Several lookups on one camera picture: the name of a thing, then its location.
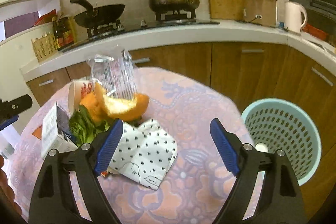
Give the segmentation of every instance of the stove knob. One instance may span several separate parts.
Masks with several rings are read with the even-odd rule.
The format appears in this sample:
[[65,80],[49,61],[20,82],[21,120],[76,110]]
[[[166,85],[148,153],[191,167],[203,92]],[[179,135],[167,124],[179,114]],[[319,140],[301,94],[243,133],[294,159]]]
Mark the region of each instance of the stove knob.
[[144,19],[141,20],[141,27],[147,27],[147,23]]
[[124,31],[124,30],[125,30],[124,25],[118,24],[118,32]]

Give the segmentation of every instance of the frying pan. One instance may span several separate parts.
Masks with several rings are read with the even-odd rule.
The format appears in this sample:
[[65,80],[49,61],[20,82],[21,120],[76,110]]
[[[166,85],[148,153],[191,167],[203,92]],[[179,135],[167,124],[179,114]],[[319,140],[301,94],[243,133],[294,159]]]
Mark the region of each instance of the frying pan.
[[76,23],[85,28],[94,28],[115,22],[125,9],[124,4],[113,4],[93,8],[91,3],[87,0],[70,0],[70,2],[79,4],[86,9],[86,11],[74,17]]

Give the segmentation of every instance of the laundry basket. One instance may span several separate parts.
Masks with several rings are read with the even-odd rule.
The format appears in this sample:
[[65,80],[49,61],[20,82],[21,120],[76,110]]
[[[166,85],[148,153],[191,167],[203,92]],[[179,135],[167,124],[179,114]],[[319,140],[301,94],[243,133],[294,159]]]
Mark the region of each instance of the laundry basket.
[[315,173],[321,158],[319,132],[311,118],[297,105],[280,99],[263,99],[249,105],[241,115],[254,144],[268,152],[286,152],[299,185]]

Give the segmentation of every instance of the human hand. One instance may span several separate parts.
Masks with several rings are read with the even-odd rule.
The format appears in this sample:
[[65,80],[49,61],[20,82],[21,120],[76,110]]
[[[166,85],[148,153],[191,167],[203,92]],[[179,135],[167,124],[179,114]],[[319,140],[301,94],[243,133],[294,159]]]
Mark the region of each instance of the human hand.
[[[0,155],[0,168],[3,167],[5,164],[4,158]],[[22,215],[22,210],[18,204],[14,202],[15,194],[13,189],[8,185],[7,175],[4,170],[0,169],[0,187],[2,188],[3,192],[9,199],[10,203],[13,205],[14,209],[17,211],[19,215]]]

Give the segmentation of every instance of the silver bolt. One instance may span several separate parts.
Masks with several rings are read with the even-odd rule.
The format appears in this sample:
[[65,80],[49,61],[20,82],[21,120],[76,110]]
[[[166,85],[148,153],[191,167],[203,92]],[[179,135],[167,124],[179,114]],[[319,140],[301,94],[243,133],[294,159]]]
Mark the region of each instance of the silver bolt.
[[253,148],[253,146],[250,145],[249,143],[244,144],[243,147],[244,147],[244,149],[247,150],[247,151],[250,151],[250,150],[252,150],[252,148]]
[[57,153],[56,149],[51,149],[49,151],[49,156],[54,156],[54,155],[56,155],[56,153]]
[[81,148],[82,150],[88,150],[91,147],[91,145],[89,143],[83,143]]
[[280,157],[283,157],[284,155],[285,155],[285,152],[283,151],[283,150],[278,150],[277,151],[277,153],[278,153],[278,155],[280,156]]

